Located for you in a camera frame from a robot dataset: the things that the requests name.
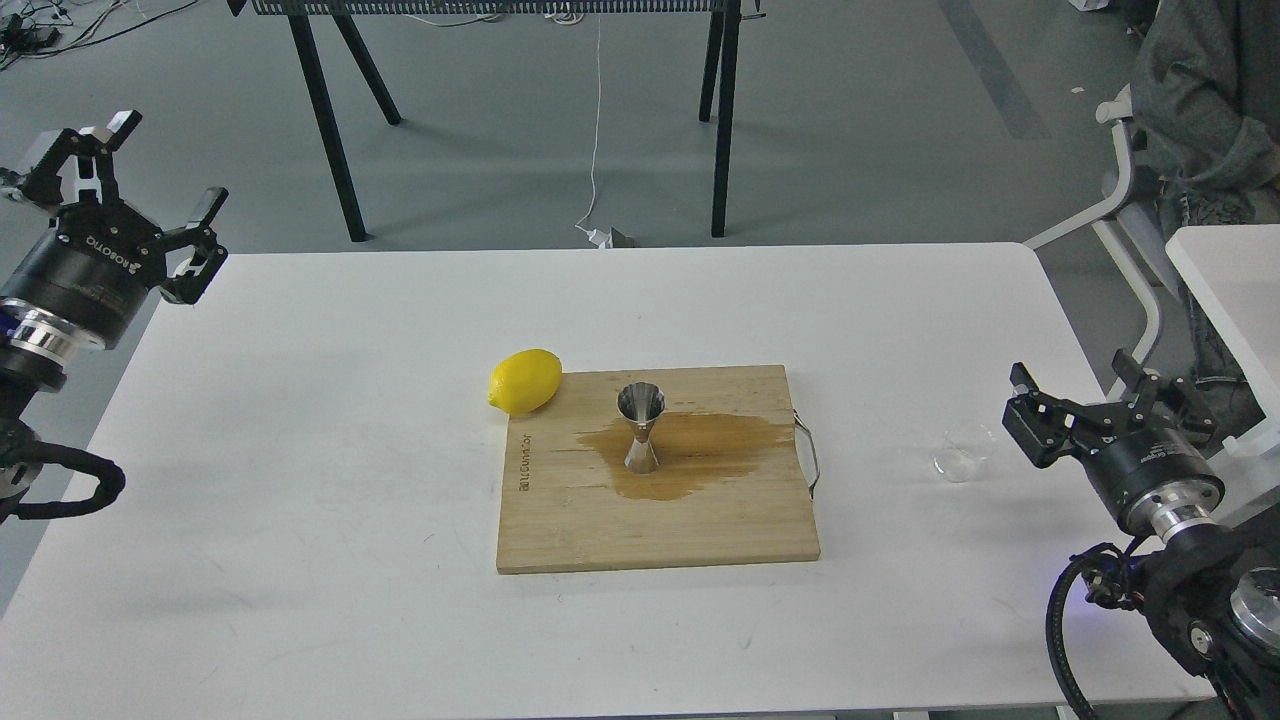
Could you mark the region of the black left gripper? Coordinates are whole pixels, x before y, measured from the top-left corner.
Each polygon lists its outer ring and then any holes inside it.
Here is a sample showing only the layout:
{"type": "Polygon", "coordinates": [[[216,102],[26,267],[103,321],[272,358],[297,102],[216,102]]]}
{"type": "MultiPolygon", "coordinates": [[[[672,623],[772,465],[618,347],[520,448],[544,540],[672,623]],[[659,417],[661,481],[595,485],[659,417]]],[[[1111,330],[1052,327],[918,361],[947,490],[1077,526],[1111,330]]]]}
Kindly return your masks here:
{"type": "Polygon", "coordinates": [[[115,205],[122,197],[113,155],[142,119],[141,111],[124,110],[105,126],[47,131],[29,149],[24,170],[3,169],[3,197],[51,215],[3,286],[8,338],[35,323],[93,348],[115,348],[152,288],[170,304],[196,305],[221,269],[228,251],[212,220],[227,188],[209,188],[192,218],[173,231],[115,205]],[[166,275],[161,260],[180,249],[192,255],[166,275]]]}

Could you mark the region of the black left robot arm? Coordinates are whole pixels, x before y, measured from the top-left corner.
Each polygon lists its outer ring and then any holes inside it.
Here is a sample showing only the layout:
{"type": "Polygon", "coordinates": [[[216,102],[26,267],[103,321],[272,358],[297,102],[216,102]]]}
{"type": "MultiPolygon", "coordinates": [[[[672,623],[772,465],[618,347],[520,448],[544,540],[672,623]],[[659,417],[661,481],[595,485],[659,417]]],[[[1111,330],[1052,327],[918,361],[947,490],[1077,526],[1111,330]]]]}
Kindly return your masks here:
{"type": "Polygon", "coordinates": [[[198,302],[227,260],[212,229],[228,192],[211,187],[192,218],[164,231],[119,192],[114,152],[141,123],[119,111],[101,127],[40,136],[26,168],[3,170],[3,193],[41,208],[49,227],[3,286],[3,516],[77,518],[113,503],[125,473],[82,448],[45,442],[22,420],[55,393],[83,347],[114,348],[148,293],[198,302]]]}

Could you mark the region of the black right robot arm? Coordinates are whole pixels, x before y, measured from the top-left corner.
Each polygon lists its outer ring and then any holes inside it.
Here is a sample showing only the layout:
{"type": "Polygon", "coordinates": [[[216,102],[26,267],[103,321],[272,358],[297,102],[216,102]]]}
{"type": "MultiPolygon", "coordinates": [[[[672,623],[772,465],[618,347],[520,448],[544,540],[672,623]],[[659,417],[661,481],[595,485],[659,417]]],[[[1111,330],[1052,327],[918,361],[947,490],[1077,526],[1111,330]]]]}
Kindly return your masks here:
{"type": "Polygon", "coordinates": [[[1042,391],[1016,363],[1002,424],[1037,468],[1074,457],[1117,529],[1073,555],[1050,593],[1044,634],[1051,666],[1079,719],[1097,712],[1065,650],[1062,620],[1074,582],[1102,609],[1139,612],[1153,638],[1193,676],[1210,682],[1234,719],[1279,715],[1277,534],[1212,518],[1225,495],[1201,448],[1217,424],[1185,378],[1112,360],[1119,401],[1082,405],[1042,391]]]}

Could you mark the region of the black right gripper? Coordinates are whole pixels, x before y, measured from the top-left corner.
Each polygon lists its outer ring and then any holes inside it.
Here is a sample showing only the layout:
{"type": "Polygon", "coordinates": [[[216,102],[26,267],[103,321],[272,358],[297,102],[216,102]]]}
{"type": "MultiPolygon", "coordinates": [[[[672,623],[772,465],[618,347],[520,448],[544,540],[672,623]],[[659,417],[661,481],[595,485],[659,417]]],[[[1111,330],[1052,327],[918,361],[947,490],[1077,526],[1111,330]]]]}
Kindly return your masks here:
{"type": "Polygon", "coordinates": [[[1142,366],[1125,348],[1114,355],[1112,369],[1119,402],[1132,425],[1144,428],[1115,436],[1106,406],[1047,395],[1023,363],[1014,363],[1004,429],[1034,468],[1076,457],[1126,536],[1172,538],[1193,527],[1212,527],[1211,512],[1225,486],[1193,447],[1207,446],[1219,429],[1204,396],[1183,375],[1142,366]]]}

